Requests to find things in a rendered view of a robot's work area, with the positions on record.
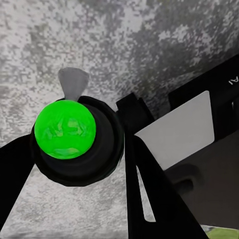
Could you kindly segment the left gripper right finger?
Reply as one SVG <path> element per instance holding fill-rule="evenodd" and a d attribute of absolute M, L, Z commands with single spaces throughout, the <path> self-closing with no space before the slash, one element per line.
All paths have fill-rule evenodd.
<path fill-rule="evenodd" d="M 209 239 L 144 141 L 124 134 L 128 239 Z M 156 222 L 144 219 L 137 168 Z"/>

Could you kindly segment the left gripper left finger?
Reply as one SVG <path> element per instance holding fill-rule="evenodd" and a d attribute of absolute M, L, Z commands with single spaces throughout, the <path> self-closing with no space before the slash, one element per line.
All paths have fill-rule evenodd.
<path fill-rule="evenodd" d="M 35 164 L 30 137 L 24 135 L 0 148 L 0 232 Z"/>

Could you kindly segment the insectifuge atomizer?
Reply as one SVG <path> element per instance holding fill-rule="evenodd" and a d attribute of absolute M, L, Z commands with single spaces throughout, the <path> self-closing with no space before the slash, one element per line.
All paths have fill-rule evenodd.
<path fill-rule="evenodd" d="M 31 131 L 33 161 L 48 179 L 86 187 L 111 176 L 124 154 L 124 128 L 105 102 L 81 96 L 90 75 L 68 67 L 58 71 L 64 99 L 46 106 Z"/>

